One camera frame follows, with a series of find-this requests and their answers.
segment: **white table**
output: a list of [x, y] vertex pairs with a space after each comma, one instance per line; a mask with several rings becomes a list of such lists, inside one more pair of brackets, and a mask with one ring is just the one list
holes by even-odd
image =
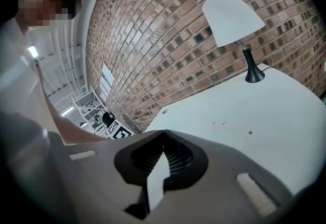
[[259, 83], [247, 83], [246, 73], [163, 107], [146, 131], [175, 130], [234, 147], [296, 194], [325, 162], [326, 106], [274, 68]]

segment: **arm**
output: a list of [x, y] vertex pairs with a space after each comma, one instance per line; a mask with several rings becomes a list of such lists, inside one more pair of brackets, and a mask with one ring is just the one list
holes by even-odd
[[39, 66], [37, 66], [37, 71], [40, 76], [43, 94], [45, 97], [47, 107], [49, 108], [51, 116], [52, 116], [65, 144], [70, 145], [70, 144], [81, 144], [81, 143], [93, 143], [93, 142], [106, 141], [107, 139], [104, 137], [100, 137], [100, 136], [94, 135], [92, 133], [89, 133], [87, 131], [80, 129], [79, 127], [75, 126], [72, 122], [70, 122], [67, 118], [62, 117], [58, 113], [58, 111], [54, 108], [54, 106], [48, 99], [47, 94], [44, 91], [42, 72], [41, 72], [41, 69]]

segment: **white lampshade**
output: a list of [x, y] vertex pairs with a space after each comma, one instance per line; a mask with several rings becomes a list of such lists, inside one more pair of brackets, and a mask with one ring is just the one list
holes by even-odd
[[207, 0], [203, 12], [218, 47], [240, 40], [265, 26], [243, 0]]

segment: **brick wall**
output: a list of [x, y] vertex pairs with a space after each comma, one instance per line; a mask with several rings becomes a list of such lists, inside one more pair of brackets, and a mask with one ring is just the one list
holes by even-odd
[[[325, 29], [311, 0], [244, 0], [265, 22], [245, 38], [257, 63], [290, 75], [320, 96]], [[97, 0], [87, 38], [89, 85], [104, 61], [116, 78], [109, 109], [143, 131], [160, 108], [246, 70], [241, 48], [217, 48], [205, 0]]]

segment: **table lamp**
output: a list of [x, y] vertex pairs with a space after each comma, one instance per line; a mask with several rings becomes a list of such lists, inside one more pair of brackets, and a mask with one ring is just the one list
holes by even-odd
[[265, 23], [243, 0], [207, 0], [203, 12], [213, 32], [217, 47], [239, 41], [248, 65], [246, 81], [257, 83], [265, 74], [257, 67], [250, 48], [242, 38], [263, 28]]

